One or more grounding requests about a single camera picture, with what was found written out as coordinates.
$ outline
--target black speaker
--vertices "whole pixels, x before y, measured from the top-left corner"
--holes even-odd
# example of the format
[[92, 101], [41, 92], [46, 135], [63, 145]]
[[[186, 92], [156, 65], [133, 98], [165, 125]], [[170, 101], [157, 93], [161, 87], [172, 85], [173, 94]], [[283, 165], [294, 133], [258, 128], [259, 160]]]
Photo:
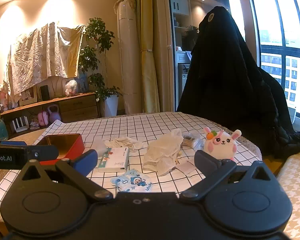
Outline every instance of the black speaker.
[[50, 100], [48, 85], [40, 87], [41, 98], [43, 101]]

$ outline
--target black draped cloth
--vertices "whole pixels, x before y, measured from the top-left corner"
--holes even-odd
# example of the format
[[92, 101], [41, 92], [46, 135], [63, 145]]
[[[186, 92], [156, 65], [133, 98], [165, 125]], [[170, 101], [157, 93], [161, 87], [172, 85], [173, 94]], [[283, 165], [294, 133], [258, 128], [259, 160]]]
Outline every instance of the black draped cloth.
[[257, 145], [263, 156], [300, 151], [281, 85], [254, 61], [231, 15], [215, 7], [199, 37], [178, 111], [214, 121]]

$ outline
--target white flower pot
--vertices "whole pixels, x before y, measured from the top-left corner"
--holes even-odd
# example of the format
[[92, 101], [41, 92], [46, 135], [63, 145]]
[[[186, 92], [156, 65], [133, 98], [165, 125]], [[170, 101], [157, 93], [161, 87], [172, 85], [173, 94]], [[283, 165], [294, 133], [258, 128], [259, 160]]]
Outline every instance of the white flower pot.
[[102, 117], [111, 117], [117, 115], [118, 110], [118, 97], [112, 95], [106, 100], [100, 102], [100, 113]]

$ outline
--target white fluffy toy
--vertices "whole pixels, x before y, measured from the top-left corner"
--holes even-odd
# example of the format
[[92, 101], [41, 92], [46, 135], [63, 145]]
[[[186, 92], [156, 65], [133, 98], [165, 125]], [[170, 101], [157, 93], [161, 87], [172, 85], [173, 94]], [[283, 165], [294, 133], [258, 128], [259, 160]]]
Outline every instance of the white fluffy toy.
[[220, 132], [211, 131], [209, 127], [205, 127], [207, 140], [204, 143], [203, 150], [212, 157], [222, 160], [234, 160], [234, 155], [237, 153], [237, 142], [241, 136], [241, 131], [236, 130], [232, 135], [229, 135], [224, 130]]

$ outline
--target blue cartoon packet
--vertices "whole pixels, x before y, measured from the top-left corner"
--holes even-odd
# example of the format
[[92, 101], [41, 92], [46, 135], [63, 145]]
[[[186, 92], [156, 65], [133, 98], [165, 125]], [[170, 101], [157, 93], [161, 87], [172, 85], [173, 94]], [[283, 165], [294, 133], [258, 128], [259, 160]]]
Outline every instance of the blue cartoon packet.
[[110, 181], [121, 192], [150, 192], [152, 188], [150, 178], [136, 169], [129, 170]]

